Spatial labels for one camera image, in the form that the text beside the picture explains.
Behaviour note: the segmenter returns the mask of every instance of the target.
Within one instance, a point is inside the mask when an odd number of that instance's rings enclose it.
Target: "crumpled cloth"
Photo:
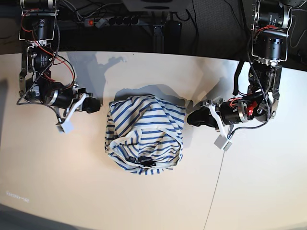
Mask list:
[[[156,174],[182,160],[185,108],[153,95],[110,103],[105,150],[130,173]]]

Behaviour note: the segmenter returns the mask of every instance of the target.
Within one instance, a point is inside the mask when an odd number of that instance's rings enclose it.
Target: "wire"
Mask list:
[[[216,180],[216,184],[215,184],[215,189],[214,189],[213,197],[212,197],[212,200],[211,200],[209,212],[208,212],[208,215],[207,215],[207,218],[206,218],[206,222],[205,222],[205,227],[203,228],[203,230],[205,230],[205,228],[206,228],[207,221],[208,221],[208,218],[209,218],[209,215],[210,215],[210,211],[211,211],[211,207],[212,207],[212,204],[213,204],[213,200],[214,200],[214,197],[215,197],[216,188],[217,188],[217,185],[218,185],[218,183],[219,183],[219,179],[220,179],[220,175],[221,175],[221,170],[222,170],[222,165],[223,165],[223,161],[224,161],[224,155],[225,155],[225,151],[223,151],[223,157],[222,157],[222,162],[221,162],[219,174],[218,174],[218,176],[217,176],[217,180]]]
[[[64,64],[68,69],[69,71],[71,72],[71,75],[72,75],[72,78],[74,79],[74,74],[72,72],[72,70],[70,69],[70,67],[65,63],[65,61],[61,61],[57,55],[53,55],[52,53],[50,53],[49,51],[45,50],[41,44],[35,39],[35,36],[34,36],[34,31],[32,31],[32,36],[33,36],[33,39],[34,39],[34,42],[37,44],[37,46],[42,49],[43,51],[45,51],[47,54],[51,55],[54,59],[58,60],[60,63],[59,64]]]
[[[300,6],[298,6],[297,8],[301,8],[306,2],[304,1]]]
[[[64,58],[63,56],[61,56],[61,55],[59,55],[59,54],[57,54],[56,56],[59,57],[59,58],[61,58],[61,59],[63,59],[63,60],[65,60],[65,61],[71,66],[71,69],[72,69],[72,72],[73,72],[73,80],[75,80],[76,73],[75,73],[75,70],[74,70],[72,64],[71,64],[66,58]]]
[[[299,43],[301,42],[301,40],[302,40],[304,34],[307,32],[307,30],[304,30],[304,31],[302,32],[302,34],[300,35],[300,37],[299,37],[299,39],[298,39],[298,42],[296,43],[295,46],[291,45],[291,44],[292,44],[292,38],[293,38],[293,32],[294,32],[294,29],[295,29],[295,26],[296,26],[296,21],[297,21],[296,16],[293,15],[293,17],[295,18],[295,21],[294,21],[294,25],[293,25],[292,32],[291,32],[291,36],[290,36],[290,47],[291,47],[291,48],[297,48],[298,45],[299,45]]]
[[[101,7],[98,7],[94,12],[92,12],[91,14],[89,14],[89,15],[83,17],[83,18],[89,18],[89,17],[91,17],[91,16],[92,16],[93,14],[95,14],[98,10],[100,10],[100,9],[106,7],[106,6],[110,6],[110,5],[119,5],[119,4],[123,4],[123,3],[122,3],[122,2],[107,3],[107,4],[105,4],[105,5],[101,6]]]
[[[198,40],[199,40],[199,30],[198,30],[198,25],[197,25],[197,15],[195,11],[195,5],[194,5],[194,0],[192,0],[192,6],[194,10],[194,16],[195,16],[195,24],[196,24],[196,30],[197,30],[197,37],[195,37],[196,41],[195,42],[195,55],[197,53],[197,48],[198,48]]]
[[[193,43],[192,43],[192,54],[193,54],[193,55],[196,55],[195,43],[196,43],[196,40],[197,40],[198,37],[199,37],[199,31],[198,31],[198,27],[197,27],[197,25],[196,25],[196,23],[195,23],[195,21],[194,21],[192,15],[191,15],[190,11],[188,11],[188,10],[186,9],[186,12],[188,13],[188,15],[189,15],[189,17],[190,17],[190,19],[191,19],[191,21],[192,21],[194,27],[195,27],[195,30],[196,30],[195,38],[194,38]]]
[[[246,21],[243,0],[239,1],[239,6],[240,6],[240,9],[241,9],[241,15],[242,15],[242,19],[243,19],[245,34],[246,34],[246,40],[247,40],[247,43],[249,43],[249,37],[251,35],[251,31],[249,30],[248,24],[247,24],[247,21]]]
[[[256,79],[256,82],[257,82],[257,84],[258,84],[258,87],[259,87],[260,90],[261,90],[261,93],[262,93],[262,95],[263,95],[263,99],[264,99],[265,104],[266,104],[266,106],[267,106],[267,119],[266,119],[266,121],[265,121],[263,124],[261,124],[261,125],[259,125],[259,126],[256,126],[256,127],[238,127],[238,128],[236,128],[236,129],[233,130],[233,131],[231,132],[231,134],[229,135],[229,137],[228,137],[229,139],[231,139],[232,136],[235,134],[235,132],[238,131],[239,129],[257,129],[257,128],[261,128],[261,127],[265,126],[265,125],[269,122],[269,119],[270,119],[270,114],[271,114],[270,110],[271,110],[271,109],[270,109],[270,106],[269,106],[269,102],[268,102],[267,96],[266,96],[266,94],[265,94],[265,92],[264,92],[264,90],[263,90],[263,87],[262,87],[262,85],[261,85],[261,82],[260,82],[260,80],[259,80],[259,78],[258,78],[258,75],[257,75],[257,73],[256,73],[256,71],[255,71],[255,69],[254,69],[254,67],[253,67],[253,63],[251,62],[250,54],[249,54],[248,51],[247,51],[247,57],[248,57],[248,62],[249,62],[249,64],[250,64],[250,68],[251,68],[251,70],[252,70],[252,73],[253,73],[253,75],[254,75],[254,77],[255,77],[255,79]]]
[[[292,9],[292,11],[302,11],[302,12],[307,12],[305,9]]]
[[[65,21],[65,20],[59,20],[59,19],[57,19],[57,21],[66,22],[66,23],[81,23],[81,24],[84,24],[84,22],[73,22],[73,21]]]
[[[48,77],[48,75],[47,75],[46,73],[44,73],[44,77],[47,78],[47,80],[49,80],[49,81],[52,81],[52,82],[55,82],[55,81],[56,81],[56,80],[54,80],[54,79]]]
[[[188,18],[187,18],[187,19],[182,19],[182,18],[180,18],[179,15],[178,15],[178,12],[175,12],[175,15],[176,15],[176,17],[177,17],[179,20],[181,20],[182,22],[187,22],[188,20],[191,19],[190,14],[188,14]]]
[[[232,7],[232,5],[231,5],[229,2],[227,2],[226,0],[223,0],[223,1],[224,1],[225,3],[228,4],[228,6],[229,6],[230,9],[231,9],[232,15],[234,16],[236,22],[238,23],[238,25],[240,26],[240,28],[244,31],[244,28],[242,27],[242,25],[241,25],[239,19],[237,18],[236,14],[235,14],[235,11],[234,11],[234,8]]]
[[[30,9],[30,10],[28,10],[28,11],[22,16],[21,22],[20,22],[20,26],[21,26],[21,28],[22,28],[24,31],[26,31],[26,32],[31,32],[31,31],[33,31],[33,30],[26,30],[26,29],[24,28],[24,26],[23,26],[23,22],[24,22],[24,17],[26,16],[27,13],[29,13],[30,11],[37,11],[37,10],[39,10],[39,9],[38,9],[38,8]]]
[[[76,14],[78,21],[80,22],[82,21],[82,16],[80,15],[80,13],[77,11],[77,8],[72,3],[70,3],[67,0],[61,0],[61,2],[64,3],[68,9],[70,9],[73,13]]]
[[[55,22],[55,26],[58,32],[58,45],[57,45],[57,49],[56,49],[56,55],[59,52],[59,43],[60,43],[60,32],[59,32],[59,26],[57,24],[57,22]],[[17,101],[17,105],[22,105],[20,104],[20,101],[33,89],[34,85],[37,84],[38,80],[41,78],[41,76],[52,66],[52,63],[54,61],[55,56],[52,57],[52,60],[50,61],[50,63],[45,67],[45,69],[39,73],[39,75],[36,77],[36,79],[34,80],[34,82],[32,83],[32,85],[29,87],[28,90],[26,90],[26,92],[23,93],[23,95],[18,99]]]
[[[27,104],[43,105],[43,106],[51,109],[57,115],[57,117],[59,116],[58,112],[54,108],[52,108],[50,105],[47,105],[47,104],[35,103],[35,102],[24,102],[24,103],[19,103],[18,105],[27,105]]]
[[[263,31],[267,30],[267,29],[278,29],[275,25],[266,25],[262,28],[260,28],[259,30],[256,31],[254,38],[258,37],[258,35],[260,33],[262,33]]]
[[[15,36],[15,35],[16,35],[18,32],[19,32],[19,30],[18,30],[18,31],[16,31],[14,34],[10,35],[10,36],[0,37],[0,40],[9,39],[9,38],[11,38],[11,37]]]
[[[240,94],[241,96],[247,96],[247,95],[248,95],[247,93],[242,93],[241,91],[239,91],[239,94]]]
[[[53,61],[53,65],[54,65],[54,66],[57,66],[57,65],[62,64],[63,62],[65,62],[65,60],[62,60],[62,61],[61,61],[61,62],[59,62],[59,63],[54,63],[54,61]]]
[[[230,98],[230,99],[227,101],[227,102],[230,102],[229,107],[231,107],[231,108],[234,109],[234,106],[235,106],[234,101],[237,101],[237,100],[240,100],[240,99],[242,99],[242,98],[241,98],[241,97],[233,97],[233,98]]]

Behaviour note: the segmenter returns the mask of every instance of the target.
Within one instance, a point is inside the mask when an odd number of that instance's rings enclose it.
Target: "black plastic part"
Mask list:
[[[131,18],[131,24],[132,25],[136,25],[138,22],[139,22],[139,18],[138,17]]]
[[[36,54],[34,58],[34,68],[36,71],[41,71],[48,66],[50,63],[49,59],[51,58],[50,54],[47,54],[40,48],[33,48],[33,53]]]
[[[39,19],[37,25],[34,26],[36,28],[37,40],[47,39],[47,29],[45,29],[47,24],[46,22],[47,21],[45,19]]]
[[[81,88],[78,90],[78,94],[80,93],[87,93],[86,88]]]
[[[131,23],[131,18],[130,18],[130,17],[125,18],[124,21],[123,21],[123,23],[124,23],[125,25],[129,25],[129,24]]]
[[[282,27],[284,20],[284,6],[277,1],[261,1],[258,24],[263,27],[275,25]]]
[[[257,61],[254,61],[253,67],[254,67],[254,69],[257,73],[257,76],[260,80],[260,83],[261,83],[264,91],[266,91],[268,89],[268,87],[270,87],[270,82],[271,82],[270,74],[274,72],[276,67],[263,65],[263,64],[261,64]],[[253,74],[251,69],[249,70],[248,81],[249,81],[250,85],[252,86],[251,87],[252,88],[251,93],[254,93],[257,90],[259,90],[259,86],[257,84],[257,81],[256,81],[254,74]]]
[[[27,30],[34,30],[36,40],[52,40],[54,31],[54,17],[51,16],[31,16],[24,17],[23,27]],[[20,38],[33,41],[32,32],[20,30]]]
[[[216,120],[210,115],[210,110],[207,107],[202,107],[201,109],[191,113],[188,116],[187,123],[192,126],[208,126],[218,128]]]
[[[242,97],[242,100],[255,101],[259,98],[263,98],[262,92],[256,92],[256,93],[253,93],[251,95],[244,96],[244,97]]]
[[[145,166],[145,167],[156,166],[155,161],[153,159],[151,159],[150,157],[140,156],[138,158],[138,162],[140,162],[140,164]]]
[[[258,37],[259,55],[262,58],[269,60],[280,60],[282,54],[283,39],[267,36],[266,34],[260,34]]]
[[[109,19],[109,25],[115,25],[115,23],[116,23],[116,18]]]
[[[221,104],[220,113],[225,125],[235,125],[242,123],[238,110],[229,107],[227,102]]]
[[[123,24],[123,21],[124,21],[124,16],[119,17],[119,18],[116,19],[116,24],[117,24],[117,25],[122,25],[122,24]]]
[[[238,67],[236,68],[235,77],[234,77],[234,91],[233,95],[237,96],[239,94],[239,75],[242,71],[244,61],[240,61]]]
[[[67,89],[62,83],[55,82],[52,83],[49,88],[46,90],[47,93],[45,93],[44,97],[44,103],[49,104],[49,102],[53,98],[54,91],[58,90],[58,96],[53,104],[50,104],[54,107],[61,108],[61,109],[67,109],[71,101],[73,99],[73,91],[71,88]]]
[[[82,111],[86,111],[88,114],[98,112],[100,110],[100,101],[94,97],[87,97],[82,105]]]
[[[167,54],[178,54],[180,48],[182,23],[168,21],[164,26],[164,47]]]

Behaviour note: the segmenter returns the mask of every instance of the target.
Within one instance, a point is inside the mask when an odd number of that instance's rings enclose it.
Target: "black cable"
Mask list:
[[[174,20],[174,13],[170,12],[170,16],[169,17],[170,17],[170,20],[173,21]]]
[[[247,24],[246,16],[245,16],[245,11],[244,11],[244,4],[243,4],[242,0],[239,1],[239,6],[240,6],[240,9],[241,9],[243,25],[244,25],[244,30],[245,30],[245,34],[246,34],[246,40],[248,41],[249,37],[251,36],[251,31],[248,28],[248,24]]]
[[[228,6],[229,6],[230,9],[231,9],[232,15],[234,16],[236,22],[238,23],[238,25],[240,26],[240,28],[244,31],[244,28],[242,27],[242,25],[241,25],[239,19],[237,18],[236,14],[235,14],[235,11],[234,11],[234,8],[232,7],[232,5],[231,5],[229,2],[227,2],[226,0],[223,0],[223,1],[224,1],[225,3],[228,4]]]
[[[59,52],[59,43],[60,43],[60,32],[59,32],[59,26],[57,24],[57,22],[55,22],[55,27],[57,29],[58,32],[58,45],[57,45],[57,49],[56,49],[56,55],[58,55]],[[32,83],[32,85],[29,87],[28,90],[26,90],[26,92],[23,93],[23,95],[18,99],[17,101],[17,105],[20,105],[20,101],[33,89],[34,85],[37,84],[37,81],[42,77],[42,75],[52,66],[52,63],[55,59],[55,56],[52,57],[52,60],[50,61],[50,63],[46,66],[46,68],[39,73],[39,75],[36,77],[36,79],[34,80],[34,82]]]
[[[73,82],[74,82],[75,79],[76,79],[76,73],[75,73],[75,70],[74,70],[72,64],[71,64],[66,58],[64,58],[63,56],[61,56],[61,55],[59,55],[59,54],[56,54],[55,52],[53,52],[53,54],[56,55],[57,57],[63,59],[64,61],[66,61],[66,62],[71,66],[71,69],[72,69],[72,72],[73,72]]]
[[[0,37],[0,40],[9,39],[9,38],[11,38],[11,37],[15,36],[16,34],[17,34],[17,32],[16,32],[16,33],[14,33],[14,34],[12,34],[12,35],[10,35],[10,36]]]
[[[258,78],[258,75],[257,75],[257,73],[256,73],[256,71],[255,71],[255,69],[254,69],[253,63],[251,62],[249,51],[247,51],[247,57],[248,57],[248,62],[249,62],[249,64],[250,64],[251,71],[252,71],[252,73],[253,73],[253,75],[254,75],[254,78],[256,79],[256,82],[257,82],[257,84],[258,84],[258,87],[259,87],[260,90],[261,90],[261,93],[262,93],[262,95],[263,95],[263,99],[264,99],[265,104],[266,104],[266,106],[267,106],[267,119],[266,119],[266,121],[265,121],[263,124],[261,124],[261,125],[259,125],[259,126],[256,126],[256,127],[238,127],[238,128],[236,128],[236,129],[233,130],[233,131],[231,132],[231,134],[229,135],[229,137],[228,137],[229,139],[231,139],[232,136],[235,134],[235,132],[238,131],[239,129],[257,129],[257,128],[261,128],[261,127],[265,126],[265,125],[269,122],[269,119],[270,119],[270,114],[271,114],[270,110],[271,110],[271,109],[270,109],[270,106],[269,106],[269,102],[268,102],[267,96],[266,96],[266,94],[265,94],[265,92],[264,92],[264,89],[263,89],[263,87],[262,87],[262,85],[261,85],[261,82],[260,82],[260,80],[259,80],[259,78]]]
[[[236,68],[236,72],[234,76],[234,91],[232,93],[234,96],[237,96],[239,93],[239,76],[241,74],[243,65],[244,65],[244,61],[240,61]]]
[[[194,55],[196,55],[197,48],[198,48],[198,41],[199,41],[199,30],[198,30],[198,25],[197,25],[197,15],[196,15],[196,11],[195,11],[194,0],[192,0],[192,6],[193,6],[193,10],[194,10],[195,24],[196,24],[196,29],[197,29],[197,37],[196,37],[196,40],[195,40],[195,51],[194,51]]]
[[[294,9],[292,9],[292,11],[302,11],[302,12],[307,12],[307,10],[305,10],[305,9],[300,9],[300,8],[294,8]]]
[[[93,10],[92,12],[89,12],[89,13],[87,13],[86,15],[81,15],[82,16],[82,18],[87,18],[89,15],[94,15],[94,13],[96,13],[98,10],[100,10],[100,9],[102,9],[102,8],[109,8],[109,10],[110,10],[110,7],[112,7],[112,6],[121,6],[123,3],[114,3],[114,5],[103,5],[103,4],[101,4],[97,9],[95,9],[95,10]]]
[[[49,109],[51,109],[56,115],[57,115],[57,117],[58,117],[58,112],[54,109],[54,108],[52,108],[50,105],[47,105],[47,104],[43,104],[43,103],[35,103],[35,102],[24,102],[24,103],[19,103],[18,105],[27,105],[27,104],[37,104],[37,105],[43,105],[43,106],[45,106],[45,107],[47,107],[47,108],[49,108]]]
[[[69,7],[67,7],[66,5],[59,5],[59,6],[65,8],[65,9],[67,9],[67,10],[69,10],[70,12],[72,12],[74,18],[72,18],[71,20],[72,20],[73,22],[79,23],[78,17],[77,17],[77,11],[73,11],[72,9],[70,9]]]
[[[186,9],[186,12],[188,13],[189,17],[191,18],[191,21],[195,27],[195,30],[196,30],[196,33],[195,33],[195,37],[194,37],[194,40],[193,40],[193,43],[192,43],[192,55],[196,55],[196,48],[195,48],[195,43],[196,43],[196,40],[198,40],[199,38],[199,31],[198,31],[198,27],[191,15],[191,13]]]
[[[191,19],[191,17],[190,17],[189,14],[188,14],[188,18],[187,18],[187,19],[182,19],[182,18],[180,18],[179,15],[178,15],[178,12],[175,12],[175,15],[176,15],[176,17],[177,17],[179,20],[181,20],[182,22],[187,22],[188,20]]]
[[[217,181],[216,181],[216,184],[215,184],[215,189],[214,189],[213,197],[212,197],[212,200],[211,200],[209,212],[208,212],[208,215],[207,215],[207,218],[206,218],[206,222],[205,222],[205,227],[203,228],[203,230],[205,230],[205,228],[206,228],[207,221],[208,221],[208,218],[209,218],[209,214],[210,214],[210,211],[211,211],[211,207],[212,207],[212,204],[213,204],[213,200],[214,200],[217,184],[219,183],[220,174],[221,174],[221,170],[222,170],[222,165],[223,165],[223,161],[224,161],[224,155],[225,155],[225,151],[223,152],[223,157],[222,157],[222,162],[221,162],[221,166],[220,166],[220,170],[219,170],[219,175],[217,176]]]

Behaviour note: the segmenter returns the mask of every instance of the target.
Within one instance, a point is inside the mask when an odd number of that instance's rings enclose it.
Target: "striped shirt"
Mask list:
[[[182,159],[185,108],[155,96],[111,102],[105,150],[130,173],[159,174]]]

